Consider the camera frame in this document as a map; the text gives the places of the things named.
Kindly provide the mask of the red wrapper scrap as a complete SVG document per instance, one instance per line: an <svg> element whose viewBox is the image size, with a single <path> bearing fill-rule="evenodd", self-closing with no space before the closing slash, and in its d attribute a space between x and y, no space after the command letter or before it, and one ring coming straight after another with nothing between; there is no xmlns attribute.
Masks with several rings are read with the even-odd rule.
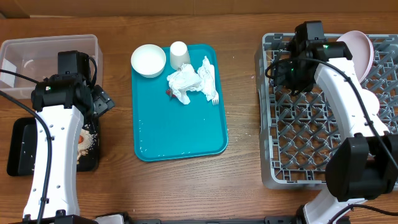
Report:
<svg viewBox="0 0 398 224"><path fill-rule="evenodd" d="M176 98L176 96L174 95L173 91L171 89L168 89L166 91L166 94L170 97L170 98Z"/></svg>

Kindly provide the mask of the white bowl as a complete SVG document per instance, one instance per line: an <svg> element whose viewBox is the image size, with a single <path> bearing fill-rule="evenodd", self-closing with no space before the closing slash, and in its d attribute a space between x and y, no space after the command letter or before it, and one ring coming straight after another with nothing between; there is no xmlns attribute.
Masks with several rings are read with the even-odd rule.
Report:
<svg viewBox="0 0 398 224"><path fill-rule="evenodd" d="M380 109L380 104L377 96L369 90L362 89L361 98L368 114L374 116L377 115Z"/></svg>
<svg viewBox="0 0 398 224"><path fill-rule="evenodd" d="M165 68L166 61L164 50L154 44L142 45L131 55L132 68L145 78L159 76Z"/></svg>

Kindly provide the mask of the orange carrot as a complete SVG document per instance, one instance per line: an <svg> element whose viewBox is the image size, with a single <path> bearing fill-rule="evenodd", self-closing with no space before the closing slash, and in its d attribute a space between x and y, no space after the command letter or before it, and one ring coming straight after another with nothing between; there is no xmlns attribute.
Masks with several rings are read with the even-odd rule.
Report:
<svg viewBox="0 0 398 224"><path fill-rule="evenodd" d="M83 138L83 136L82 136L82 135L80 135L80 136L79 136L78 143L79 143L79 144L81 144L83 141L84 141L84 138Z"/></svg>

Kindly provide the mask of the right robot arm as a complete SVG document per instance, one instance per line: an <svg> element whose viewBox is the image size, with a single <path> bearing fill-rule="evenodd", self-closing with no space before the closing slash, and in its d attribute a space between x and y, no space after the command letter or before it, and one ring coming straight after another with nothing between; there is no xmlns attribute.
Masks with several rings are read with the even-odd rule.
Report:
<svg viewBox="0 0 398 224"><path fill-rule="evenodd" d="M297 95L321 88L335 117L342 143L326 165L326 187L297 211L294 223L336 223L352 208L392 192L397 180L397 136L379 119L379 100L361 81L374 48L353 30L330 42L320 21L295 28L289 58L266 68L266 77Z"/></svg>

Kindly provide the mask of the white round plate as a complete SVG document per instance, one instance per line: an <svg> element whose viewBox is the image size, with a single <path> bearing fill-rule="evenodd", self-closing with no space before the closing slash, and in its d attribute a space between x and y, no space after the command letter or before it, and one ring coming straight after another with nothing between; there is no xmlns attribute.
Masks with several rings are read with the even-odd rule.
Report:
<svg viewBox="0 0 398 224"><path fill-rule="evenodd" d="M344 42L351 52L356 76L361 83L369 74L374 60L374 47L366 34L358 31L349 31L337 39Z"/></svg>

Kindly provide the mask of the white napkin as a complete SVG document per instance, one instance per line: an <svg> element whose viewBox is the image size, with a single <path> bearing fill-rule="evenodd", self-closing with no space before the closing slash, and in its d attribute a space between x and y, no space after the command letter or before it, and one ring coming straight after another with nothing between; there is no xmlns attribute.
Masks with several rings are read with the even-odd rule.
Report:
<svg viewBox="0 0 398 224"><path fill-rule="evenodd" d="M217 92L215 66L210 63L207 56L204 57L202 66L197 72L191 64L183 64L176 72L167 77L167 81L169 89L183 105L190 103L188 91L202 92L207 101L211 101Z"/></svg>

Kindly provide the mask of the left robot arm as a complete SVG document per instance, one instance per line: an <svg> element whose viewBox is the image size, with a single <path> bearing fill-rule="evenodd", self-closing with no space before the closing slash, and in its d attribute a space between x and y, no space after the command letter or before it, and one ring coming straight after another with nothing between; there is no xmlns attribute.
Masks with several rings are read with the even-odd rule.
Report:
<svg viewBox="0 0 398 224"><path fill-rule="evenodd" d="M58 72L36 84L31 94L37 127L34 177L24 223L76 220L78 141L84 125L115 106L96 84L96 62L76 50L58 53Z"/></svg>

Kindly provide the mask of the wooden handled fork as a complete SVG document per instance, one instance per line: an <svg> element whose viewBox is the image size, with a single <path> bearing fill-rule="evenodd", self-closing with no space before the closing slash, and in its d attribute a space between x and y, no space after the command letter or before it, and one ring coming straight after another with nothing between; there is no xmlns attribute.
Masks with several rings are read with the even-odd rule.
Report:
<svg viewBox="0 0 398 224"><path fill-rule="evenodd" d="M219 94L218 92L215 93L214 98L211 100L213 105L217 105L219 103Z"/></svg>

